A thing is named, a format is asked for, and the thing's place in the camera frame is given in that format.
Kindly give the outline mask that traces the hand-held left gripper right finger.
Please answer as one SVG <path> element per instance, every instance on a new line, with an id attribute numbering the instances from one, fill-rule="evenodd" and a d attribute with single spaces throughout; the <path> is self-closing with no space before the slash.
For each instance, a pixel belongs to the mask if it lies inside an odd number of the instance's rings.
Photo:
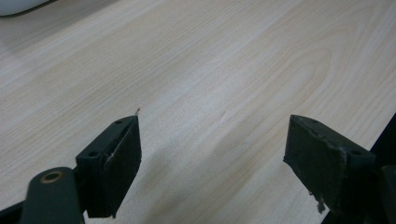
<path id="1" fill-rule="evenodd" d="M 315 119 L 292 115 L 284 162 L 317 201 L 343 216 L 360 210 L 375 155 Z"/>

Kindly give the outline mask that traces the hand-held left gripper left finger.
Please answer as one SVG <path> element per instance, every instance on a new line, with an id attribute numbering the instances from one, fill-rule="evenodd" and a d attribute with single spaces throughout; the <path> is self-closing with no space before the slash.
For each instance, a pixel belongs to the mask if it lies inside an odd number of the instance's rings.
<path id="1" fill-rule="evenodd" d="M 76 156 L 78 194 L 88 217 L 116 216 L 141 158 L 137 115 L 112 122 Z"/>

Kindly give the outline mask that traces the white compartment organizer box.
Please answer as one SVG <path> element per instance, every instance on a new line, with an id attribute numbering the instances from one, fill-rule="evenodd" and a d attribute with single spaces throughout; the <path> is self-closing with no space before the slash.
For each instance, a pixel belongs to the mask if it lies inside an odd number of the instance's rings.
<path id="1" fill-rule="evenodd" d="M 0 17 L 21 13 L 51 0 L 0 0 Z"/>

